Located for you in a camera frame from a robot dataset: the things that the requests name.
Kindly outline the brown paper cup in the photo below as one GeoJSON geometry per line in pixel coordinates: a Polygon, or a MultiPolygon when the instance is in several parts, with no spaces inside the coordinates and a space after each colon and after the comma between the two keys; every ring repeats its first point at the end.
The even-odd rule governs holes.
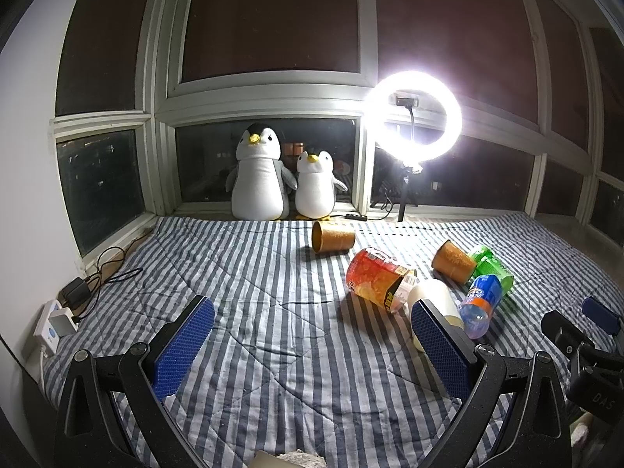
{"type": "Polygon", "coordinates": [[[317,254],[346,252],[355,243],[355,231],[347,226],[315,221],[312,227],[312,249],[317,254]]]}
{"type": "Polygon", "coordinates": [[[435,271],[459,284],[468,282],[476,266],[476,261],[450,240],[446,240],[438,248],[431,261],[431,267],[435,271]]]}

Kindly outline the white paper cup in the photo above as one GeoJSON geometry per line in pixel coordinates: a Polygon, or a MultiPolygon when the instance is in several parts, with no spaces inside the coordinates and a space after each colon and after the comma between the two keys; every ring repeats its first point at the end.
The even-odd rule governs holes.
{"type": "Polygon", "coordinates": [[[425,349],[413,326],[413,306],[423,300],[431,301],[431,304],[438,310],[442,317],[455,328],[459,328],[465,333],[464,322],[459,314],[455,300],[450,294],[450,288],[441,280],[426,279],[419,281],[407,295],[407,313],[411,330],[413,331],[413,345],[420,353],[425,353],[425,349]]]}

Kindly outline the orange instant noodle cup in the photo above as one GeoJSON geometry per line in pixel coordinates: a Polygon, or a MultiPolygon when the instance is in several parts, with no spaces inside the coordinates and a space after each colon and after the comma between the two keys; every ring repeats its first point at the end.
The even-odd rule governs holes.
{"type": "Polygon", "coordinates": [[[416,287],[416,273],[375,248],[360,250],[351,260],[346,284],[355,296],[395,314],[416,287]]]}

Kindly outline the blue orange Fanta bottle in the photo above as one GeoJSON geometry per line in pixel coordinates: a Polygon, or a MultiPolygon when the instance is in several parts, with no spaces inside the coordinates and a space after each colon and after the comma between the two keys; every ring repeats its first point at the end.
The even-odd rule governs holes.
{"type": "Polygon", "coordinates": [[[465,334],[476,340],[486,335],[493,314],[502,299],[503,288],[496,275],[477,277],[458,307],[465,334]]]}

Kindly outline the green soda bottle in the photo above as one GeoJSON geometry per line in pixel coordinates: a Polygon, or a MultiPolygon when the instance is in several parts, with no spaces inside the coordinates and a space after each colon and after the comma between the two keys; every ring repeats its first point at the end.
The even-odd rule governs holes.
{"type": "Polygon", "coordinates": [[[514,276],[508,267],[498,259],[494,253],[484,245],[475,246],[469,253],[476,263],[472,278],[484,275],[495,275],[502,287],[502,295],[507,295],[514,284],[514,276]]]}

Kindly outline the white power strip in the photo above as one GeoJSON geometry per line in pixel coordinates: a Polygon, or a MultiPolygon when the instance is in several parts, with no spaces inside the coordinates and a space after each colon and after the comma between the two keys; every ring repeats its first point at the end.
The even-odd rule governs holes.
{"type": "Polygon", "coordinates": [[[53,310],[57,310],[57,308],[62,308],[62,306],[56,299],[48,301],[42,307],[41,314],[34,329],[35,339],[48,355],[54,355],[57,352],[59,341],[62,338],[56,334],[49,321],[50,314],[53,310]]]}

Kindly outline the white charger block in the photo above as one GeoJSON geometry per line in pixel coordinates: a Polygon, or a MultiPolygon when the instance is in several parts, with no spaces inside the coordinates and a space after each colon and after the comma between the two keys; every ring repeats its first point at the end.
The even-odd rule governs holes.
{"type": "Polygon", "coordinates": [[[77,332],[77,323],[74,320],[73,312],[68,307],[53,310],[49,321],[59,337],[73,335],[77,332]]]}

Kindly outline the black power adapter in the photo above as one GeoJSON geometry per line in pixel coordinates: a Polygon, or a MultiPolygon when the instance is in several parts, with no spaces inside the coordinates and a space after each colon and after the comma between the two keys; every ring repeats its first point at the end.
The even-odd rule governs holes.
{"type": "Polygon", "coordinates": [[[75,310],[91,297],[91,289],[88,283],[81,277],[73,279],[61,289],[59,302],[71,310],[75,310]]]}

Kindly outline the striped blue white quilt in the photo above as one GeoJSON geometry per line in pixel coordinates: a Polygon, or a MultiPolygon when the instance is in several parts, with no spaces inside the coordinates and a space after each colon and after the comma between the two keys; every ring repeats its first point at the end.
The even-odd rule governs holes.
{"type": "MultiPolygon", "coordinates": [[[[127,260],[138,275],[107,285],[75,334],[43,368],[61,399],[71,358],[126,352],[151,339],[196,296],[213,300],[214,329],[178,393],[166,401],[211,467],[244,467],[255,453],[303,450],[331,467],[413,467],[459,409],[413,346],[405,312],[350,295],[350,253],[318,255],[308,222],[164,218],[127,260]]],[[[511,271],[486,342],[507,356],[551,351],[541,318],[558,310],[594,343],[611,339],[581,311],[594,297],[622,310],[622,289],[593,261],[521,213],[466,222],[354,225],[357,249],[382,250],[433,276],[445,241],[488,247],[511,271]]]]}

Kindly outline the black power strip on sill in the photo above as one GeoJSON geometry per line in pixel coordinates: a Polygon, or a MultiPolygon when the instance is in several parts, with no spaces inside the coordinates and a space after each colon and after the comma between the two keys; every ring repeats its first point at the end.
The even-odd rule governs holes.
{"type": "Polygon", "coordinates": [[[367,216],[359,213],[346,213],[344,216],[345,219],[354,220],[354,221],[363,221],[366,222],[368,220],[367,216]]]}

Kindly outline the small plush penguin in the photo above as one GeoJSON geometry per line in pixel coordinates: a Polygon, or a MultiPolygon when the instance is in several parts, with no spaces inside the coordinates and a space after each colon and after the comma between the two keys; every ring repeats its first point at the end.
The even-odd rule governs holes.
{"type": "Polygon", "coordinates": [[[297,212],[311,220],[328,218],[333,212],[337,191],[347,192],[348,186],[334,176],[330,153],[303,151],[297,158],[297,212]]]}

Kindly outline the large plush penguin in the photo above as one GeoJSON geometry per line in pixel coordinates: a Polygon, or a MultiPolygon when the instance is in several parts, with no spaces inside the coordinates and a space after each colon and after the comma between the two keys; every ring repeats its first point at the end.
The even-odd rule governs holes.
{"type": "Polygon", "coordinates": [[[290,214],[288,195],[298,184],[280,157],[280,141],[270,126],[254,122],[243,131],[225,185],[235,219],[276,221],[290,214]]]}

